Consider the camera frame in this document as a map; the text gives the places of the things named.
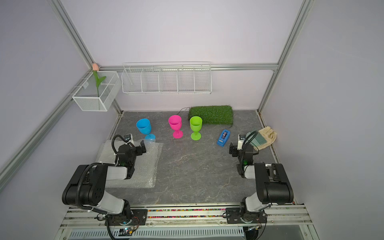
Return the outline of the blue tape dispenser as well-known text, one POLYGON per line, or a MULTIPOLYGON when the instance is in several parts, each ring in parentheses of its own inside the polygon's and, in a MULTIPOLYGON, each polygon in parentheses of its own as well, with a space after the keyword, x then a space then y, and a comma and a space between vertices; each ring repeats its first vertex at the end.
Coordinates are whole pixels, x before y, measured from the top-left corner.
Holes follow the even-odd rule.
POLYGON ((217 141, 217 144, 221 147, 224 147, 225 144, 227 143, 229 137, 230 137, 231 132, 228 130, 223 130, 221 135, 219 136, 219 139, 217 141))

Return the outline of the green plastic wine glass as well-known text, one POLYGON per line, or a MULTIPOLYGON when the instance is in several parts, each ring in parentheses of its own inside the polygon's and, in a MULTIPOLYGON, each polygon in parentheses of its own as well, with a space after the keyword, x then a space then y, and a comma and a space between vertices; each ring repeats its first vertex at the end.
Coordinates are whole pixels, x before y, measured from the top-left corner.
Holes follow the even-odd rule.
POLYGON ((191 130, 193 131, 193 133, 191 134, 192 140, 198 141, 201 139, 202 136, 201 136, 200 130, 202 128, 202 125, 203 125, 202 118, 198 116, 194 116, 190 119, 190 127, 191 127, 191 130))

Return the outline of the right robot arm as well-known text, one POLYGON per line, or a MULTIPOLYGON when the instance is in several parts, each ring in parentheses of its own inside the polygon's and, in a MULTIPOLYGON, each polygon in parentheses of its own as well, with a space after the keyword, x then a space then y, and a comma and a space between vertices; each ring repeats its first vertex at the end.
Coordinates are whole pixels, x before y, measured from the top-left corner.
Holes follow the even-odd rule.
POLYGON ((238 144, 230 144, 229 154, 239 160, 237 172, 244 179, 254 180, 256 191, 245 197, 238 208, 227 208, 223 218, 228 224, 255 224, 261 227, 267 223, 265 209, 273 204, 292 204, 294 192, 282 164, 255 163, 253 157, 259 153, 251 145, 258 131, 238 135, 238 144))

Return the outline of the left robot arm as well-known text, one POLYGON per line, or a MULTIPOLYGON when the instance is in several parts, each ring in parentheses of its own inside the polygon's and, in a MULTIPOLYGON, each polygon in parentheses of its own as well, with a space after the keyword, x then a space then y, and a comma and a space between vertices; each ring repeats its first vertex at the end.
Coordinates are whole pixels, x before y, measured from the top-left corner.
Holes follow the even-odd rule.
POLYGON ((115 156, 113 163, 80 165, 67 184, 63 194, 64 205, 98 213, 99 221, 106 226, 143 226, 147 210, 132 210, 129 201, 117 198, 106 191, 107 181, 129 180, 134 174, 138 156, 147 152, 144 141, 135 146, 133 139, 115 135, 111 140, 115 156))

